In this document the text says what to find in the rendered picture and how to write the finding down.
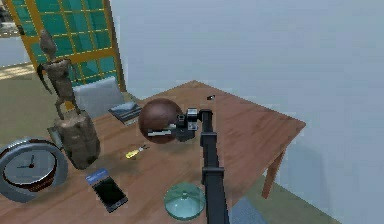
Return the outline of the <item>black smartphone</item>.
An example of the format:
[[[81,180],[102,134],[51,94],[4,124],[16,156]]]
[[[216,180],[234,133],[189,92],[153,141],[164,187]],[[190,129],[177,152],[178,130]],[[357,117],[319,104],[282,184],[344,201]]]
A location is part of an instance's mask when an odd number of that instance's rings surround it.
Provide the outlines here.
[[[89,174],[86,181],[109,213],[112,213],[128,201],[126,194],[105,168],[100,168]]]

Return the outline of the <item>grey chair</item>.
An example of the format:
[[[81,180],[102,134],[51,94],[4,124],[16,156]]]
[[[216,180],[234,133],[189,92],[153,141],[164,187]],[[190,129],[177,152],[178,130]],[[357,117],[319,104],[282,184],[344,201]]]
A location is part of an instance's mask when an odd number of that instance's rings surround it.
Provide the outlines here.
[[[91,118],[102,116],[109,109],[124,103],[124,97],[115,77],[76,86],[73,88],[76,102]]]

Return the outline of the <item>dark blue book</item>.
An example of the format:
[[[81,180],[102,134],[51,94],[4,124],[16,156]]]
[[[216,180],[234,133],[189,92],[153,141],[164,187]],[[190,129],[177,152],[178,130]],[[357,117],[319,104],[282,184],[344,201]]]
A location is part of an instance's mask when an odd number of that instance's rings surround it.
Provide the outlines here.
[[[109,109],[109,112],[124,125],[136,122],[142,108],[135,102],[127,102]]]

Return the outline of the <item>pale green glass disc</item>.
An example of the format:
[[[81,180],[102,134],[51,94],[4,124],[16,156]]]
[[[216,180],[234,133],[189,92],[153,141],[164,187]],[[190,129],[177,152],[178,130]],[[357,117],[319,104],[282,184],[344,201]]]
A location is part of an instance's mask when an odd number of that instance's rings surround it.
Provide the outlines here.
[[[165,210],[179,221],[190,221],[198,217],[205,204],[204,192],[196,185],[187,182],[173,185],[164,196]]]

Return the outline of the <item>yellow handled small tool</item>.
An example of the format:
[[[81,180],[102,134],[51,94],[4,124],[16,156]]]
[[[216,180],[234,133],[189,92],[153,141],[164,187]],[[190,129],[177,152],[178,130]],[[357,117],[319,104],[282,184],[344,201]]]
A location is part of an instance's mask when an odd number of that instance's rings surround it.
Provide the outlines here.
[[[137,157],[138,154],[140,154],[141,152],[143,152],[144,150],[146,149],[149,149],[149,146],[147,145],[142,145],[140,146],[138,149],[135,149],[135,150],[132,150],[128,153],[125,154],[125,157],[127,159],[135,159]]]

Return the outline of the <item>brown ball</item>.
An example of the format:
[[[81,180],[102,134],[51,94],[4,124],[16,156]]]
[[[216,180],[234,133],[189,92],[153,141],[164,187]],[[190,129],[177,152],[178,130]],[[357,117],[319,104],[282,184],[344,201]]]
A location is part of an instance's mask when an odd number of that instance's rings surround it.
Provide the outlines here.
[[[141,110],[138,123],[141,134],[150,142],[166,144],[175,139],[173,135],[148,135],[148,130],[159,131],[169,124],[174,124],[177,115],[182,114],[181,108],[172,100],[158,98],[149,101]]]

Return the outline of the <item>brown humanoid statue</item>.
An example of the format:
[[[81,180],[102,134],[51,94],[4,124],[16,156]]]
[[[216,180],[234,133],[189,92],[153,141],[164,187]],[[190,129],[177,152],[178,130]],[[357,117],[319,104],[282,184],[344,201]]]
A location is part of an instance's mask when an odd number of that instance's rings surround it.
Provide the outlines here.
[[[48,61],[40,63],[36,72],[45,89],[52,93],[44,79],[44,76],[48,77],[57,95],[55,108],[58,119],[54,126],[73,166],[79,170],[87,169],[98,159],[100,141],[89,114],[77,105],[69,77],[69,68],[75,73],[74,66],[69,58],[56,58],[57,45],[45,29],[40,30],[39,47]]]

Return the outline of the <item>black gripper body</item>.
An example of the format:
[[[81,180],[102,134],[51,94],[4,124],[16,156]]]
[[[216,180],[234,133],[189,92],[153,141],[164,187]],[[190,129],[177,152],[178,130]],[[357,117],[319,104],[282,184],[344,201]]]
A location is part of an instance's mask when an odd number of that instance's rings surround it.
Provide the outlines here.
[[[176,120],[176,128],[174,129],[175,138],[179,142],[186,142],[195,137],[198,130],[196,115],[179,114]]]

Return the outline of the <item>silver round alarm clock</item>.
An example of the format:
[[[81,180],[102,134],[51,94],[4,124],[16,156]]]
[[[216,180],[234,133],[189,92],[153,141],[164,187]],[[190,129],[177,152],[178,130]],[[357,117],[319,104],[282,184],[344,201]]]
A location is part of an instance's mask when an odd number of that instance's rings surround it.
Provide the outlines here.
[[[0,194],[26,203],[38,192],[66,181],[68,163],[61,150],[44,138],[23,138],[0,148]]]

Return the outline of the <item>brown wooden table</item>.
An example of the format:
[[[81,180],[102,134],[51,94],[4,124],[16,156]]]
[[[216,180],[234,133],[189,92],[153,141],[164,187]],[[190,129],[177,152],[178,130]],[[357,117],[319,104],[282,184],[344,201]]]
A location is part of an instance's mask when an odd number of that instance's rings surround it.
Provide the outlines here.
[[[198,81],[163,92],[181,108],[209,108],[217,133],[217,149],[225,169],[228,205],[239,201],[260,175],[268,193],[286,147],[304,122]],[[214,100],[207,100],[215,95]],[[200,184],[203,151],[198,139],[157,145],[145,139],[137,125],[125,126],[110,115],[94,121],[101,142],[95,169],[105,168],[128,197],[112,213],[106,211],[85,171],[70,169],[60,187],[41,197],[16,203],[0,196],[0,224],[206,224],[205,216],[182,223],[171,218],[163,203],[166,191],[180,182]],[[135,159],[125,154],[149,146]]]

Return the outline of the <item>yellow framed teal window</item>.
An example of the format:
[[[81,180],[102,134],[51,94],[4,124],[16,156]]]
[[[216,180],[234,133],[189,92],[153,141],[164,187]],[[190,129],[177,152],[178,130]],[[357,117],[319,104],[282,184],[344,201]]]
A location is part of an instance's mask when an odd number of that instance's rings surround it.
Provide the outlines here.
[[[45,29],[57,45],[56,57],[72,61],[74,86],[114,77],[120,90],[126,90],[110,0],[2,1],[34,66],[48,60],[39,47]]]

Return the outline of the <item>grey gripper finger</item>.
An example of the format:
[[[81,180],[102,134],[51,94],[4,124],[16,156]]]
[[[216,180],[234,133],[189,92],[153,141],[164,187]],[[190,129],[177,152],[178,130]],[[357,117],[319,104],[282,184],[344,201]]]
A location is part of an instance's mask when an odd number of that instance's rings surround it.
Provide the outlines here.
[[[176,132],[177,126],[175,124],[170,124],[164,128],[152,130],[149,129],[147,131],[148,137],[156,137],[156,136],[174,136]]]

